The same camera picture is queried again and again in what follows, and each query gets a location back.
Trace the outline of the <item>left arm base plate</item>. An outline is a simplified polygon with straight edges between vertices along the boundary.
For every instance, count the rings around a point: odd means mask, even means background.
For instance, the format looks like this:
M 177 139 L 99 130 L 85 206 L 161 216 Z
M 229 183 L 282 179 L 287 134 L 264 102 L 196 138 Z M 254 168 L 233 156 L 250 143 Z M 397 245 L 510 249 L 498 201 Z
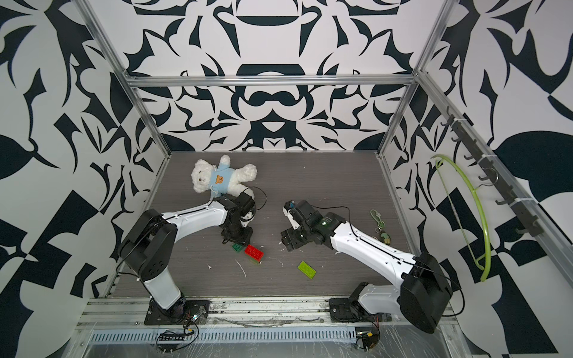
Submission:
M 208 317 L 211 301 L 181 298 L 169 309 L 163 309 L 153 298 L 149 302 L 144 325 L 186 325 L 204 322 Z

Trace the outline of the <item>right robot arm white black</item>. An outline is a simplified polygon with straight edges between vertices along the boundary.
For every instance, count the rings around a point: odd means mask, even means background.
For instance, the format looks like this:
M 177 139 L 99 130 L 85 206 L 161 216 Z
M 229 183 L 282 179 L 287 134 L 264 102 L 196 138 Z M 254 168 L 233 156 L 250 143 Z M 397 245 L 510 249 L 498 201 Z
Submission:
M 288 201 L 283 213 L 291 223 L 281 233 L 288 251 L 315 243 L 356 259 L 388 281 L 386 286 L 360 283 L 348 298 L 332 298 L 332 319 L 374 322 L 385 315 L 400 315 L 427 334 L 435 332 L 453 295 L 435 257 L 428 252 L 416 256 L 394 249 L 336 213 L 322 215 L 307 201 Z

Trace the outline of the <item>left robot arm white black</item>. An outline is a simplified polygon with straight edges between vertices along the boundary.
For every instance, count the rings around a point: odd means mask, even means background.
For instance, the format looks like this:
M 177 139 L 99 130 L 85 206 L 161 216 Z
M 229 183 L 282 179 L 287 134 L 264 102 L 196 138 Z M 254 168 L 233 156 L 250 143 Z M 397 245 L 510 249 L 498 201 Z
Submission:
M 120 262 L 134 271 L 162 312 L 179 318 L 186 300 L 169 271 L 174 245 L 199 231 L 218 227 L 224 244 L 246 247 L 253 234 L 249 223 L 256 210 L 255 200 L 246 193 L 223 195 L 175 213 L 146 210 L 120 244 Z

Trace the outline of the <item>red lego brick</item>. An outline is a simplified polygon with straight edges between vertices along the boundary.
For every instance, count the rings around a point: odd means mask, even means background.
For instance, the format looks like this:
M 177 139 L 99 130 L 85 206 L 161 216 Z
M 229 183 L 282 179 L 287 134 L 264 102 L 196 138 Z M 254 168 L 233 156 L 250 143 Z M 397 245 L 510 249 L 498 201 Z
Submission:
M 251 260 L 257 263 L 260 263 L 264 257 L 264 253 L 261 250 L 251 245 L 246 246 L 244 252 Z

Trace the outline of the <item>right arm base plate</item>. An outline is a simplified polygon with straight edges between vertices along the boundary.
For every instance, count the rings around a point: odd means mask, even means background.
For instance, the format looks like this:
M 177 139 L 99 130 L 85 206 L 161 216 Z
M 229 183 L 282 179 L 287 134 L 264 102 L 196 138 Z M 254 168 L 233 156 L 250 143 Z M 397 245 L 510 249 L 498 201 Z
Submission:
M 330 298 L 328 304 L 330 317 L 335 322 L 392 322 L 392 316 L 389 313 L 367 313 L 356 300 L 350 298 Z

